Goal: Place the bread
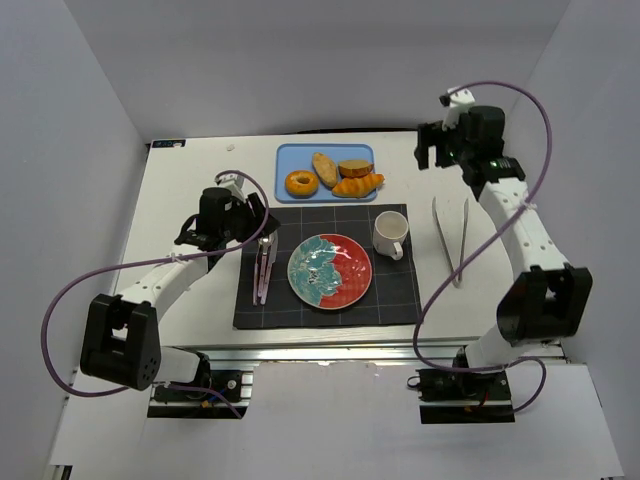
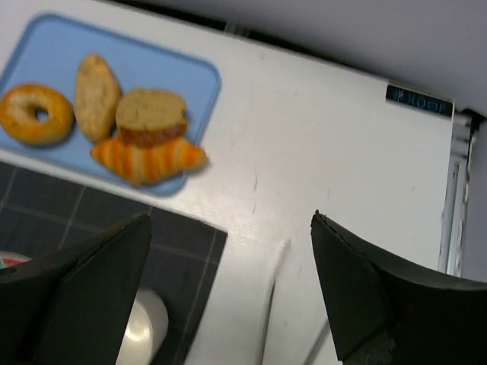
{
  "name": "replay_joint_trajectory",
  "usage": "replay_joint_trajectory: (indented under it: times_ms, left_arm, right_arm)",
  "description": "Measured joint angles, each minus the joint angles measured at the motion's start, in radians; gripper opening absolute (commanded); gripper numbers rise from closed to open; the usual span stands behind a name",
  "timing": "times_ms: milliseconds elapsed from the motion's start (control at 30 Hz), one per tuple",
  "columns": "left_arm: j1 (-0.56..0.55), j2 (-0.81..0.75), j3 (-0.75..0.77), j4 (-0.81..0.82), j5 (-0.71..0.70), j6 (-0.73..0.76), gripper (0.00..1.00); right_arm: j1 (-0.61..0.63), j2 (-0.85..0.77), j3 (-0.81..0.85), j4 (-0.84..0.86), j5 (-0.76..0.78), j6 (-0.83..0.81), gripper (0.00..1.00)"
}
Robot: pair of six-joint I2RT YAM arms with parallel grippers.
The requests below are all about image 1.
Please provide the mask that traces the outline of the glazed ring donut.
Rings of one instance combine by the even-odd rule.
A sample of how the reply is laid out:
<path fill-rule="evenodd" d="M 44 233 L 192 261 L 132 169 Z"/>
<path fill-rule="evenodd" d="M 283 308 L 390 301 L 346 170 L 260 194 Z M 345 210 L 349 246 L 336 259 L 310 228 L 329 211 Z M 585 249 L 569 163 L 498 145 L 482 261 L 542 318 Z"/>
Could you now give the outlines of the glazed ring donut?
<path fill-rule="evenodd" d="M 296 170 L 285 178 L 285 189 L 294 197 L 310 197 L 319 187 L 317 175 L 309 170 Z"/>

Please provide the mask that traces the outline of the metal tongs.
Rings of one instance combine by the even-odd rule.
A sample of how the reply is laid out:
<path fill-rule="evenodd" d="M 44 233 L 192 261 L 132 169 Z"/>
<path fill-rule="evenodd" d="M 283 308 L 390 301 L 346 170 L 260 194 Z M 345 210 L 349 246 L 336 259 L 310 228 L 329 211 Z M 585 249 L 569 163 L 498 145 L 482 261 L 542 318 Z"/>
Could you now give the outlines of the metal tongs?
<path fill-rule="evenodd" d="M 433 197 L 431 202 L 432 218 L 438 235 L 439 243 L 444 254 L 444 259 L 449 272 L 453 274 L 466 258 L 467 231 L 469 224 L 469 200 L 466 199 L 462 208 L 461 232 L 459 235 L 460 245 L 454 250 L 449 248 L 447 237 L 443 230 L 440 218 L 437 198 Z"/>

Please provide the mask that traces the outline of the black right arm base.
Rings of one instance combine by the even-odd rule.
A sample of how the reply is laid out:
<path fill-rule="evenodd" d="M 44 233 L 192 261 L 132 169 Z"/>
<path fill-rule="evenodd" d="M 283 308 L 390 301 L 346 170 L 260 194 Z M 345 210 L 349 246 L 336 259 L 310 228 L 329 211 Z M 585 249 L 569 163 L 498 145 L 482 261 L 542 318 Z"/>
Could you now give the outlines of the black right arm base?
<path fill-rule="evenodd" d="M 450 373 L 420 369 L 407 379 L 419 398 L 423 425 L 513 423 L 515 414 L 505 372 Z"/>

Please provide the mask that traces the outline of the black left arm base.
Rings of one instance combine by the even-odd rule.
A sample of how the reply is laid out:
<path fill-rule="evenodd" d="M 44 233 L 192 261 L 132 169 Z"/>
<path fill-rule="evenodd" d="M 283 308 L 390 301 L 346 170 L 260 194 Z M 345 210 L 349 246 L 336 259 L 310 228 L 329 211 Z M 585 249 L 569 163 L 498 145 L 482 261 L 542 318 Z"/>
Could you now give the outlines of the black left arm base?
<path fill-rule="evenodd" d="M 151 419 L 241 419 L 249 405 L 253 373 L 242 370 L 212 370 L 204 385 L 221 394 L 237 411 L 208 391 L 185 391 L 157 385 L 152 388 L 147 417 Z"/>

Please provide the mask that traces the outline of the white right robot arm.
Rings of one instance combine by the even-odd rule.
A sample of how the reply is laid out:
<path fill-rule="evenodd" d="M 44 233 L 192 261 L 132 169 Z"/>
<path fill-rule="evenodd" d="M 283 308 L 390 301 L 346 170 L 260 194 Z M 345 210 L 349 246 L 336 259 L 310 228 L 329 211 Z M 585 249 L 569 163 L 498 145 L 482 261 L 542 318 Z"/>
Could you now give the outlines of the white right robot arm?
<path fill-rule="evenodd" d="M 590 271 L 572 266 L 551 240 L 528 198 L 524 170 L 503 153 L 504 128 L 499 107 L 450 104 L 444 120 L 419 129 L 419 143 L 435 147 L 438 167 L 461 167 L 494 223 L 514 279 L 495 325 L 459 350 L 448 368 L 455 373 L 489 373 L 540 344 L 574 336 L 593 286 Z"/>

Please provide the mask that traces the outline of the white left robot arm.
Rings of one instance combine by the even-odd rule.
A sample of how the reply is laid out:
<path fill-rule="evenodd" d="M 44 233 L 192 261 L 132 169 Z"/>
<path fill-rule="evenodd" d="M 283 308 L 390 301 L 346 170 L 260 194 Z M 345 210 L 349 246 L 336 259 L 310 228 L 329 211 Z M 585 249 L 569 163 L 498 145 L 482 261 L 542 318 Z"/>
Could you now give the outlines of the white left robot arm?
<path fill-rule="evenodd" d="M 80 370 L 83 374 L 144 391 L 153 383 L 205 388 L 210 370 L 205 356 L 160 344 L 159 323 L 195 282 L 206 276 L 231 241 L 263 239 L 280 222 L 255 193 L 237 187 L 205 189 L 199 211 L 174 240 L 167 262 L 116 295 L 96 296 L 88 311 Z"/>

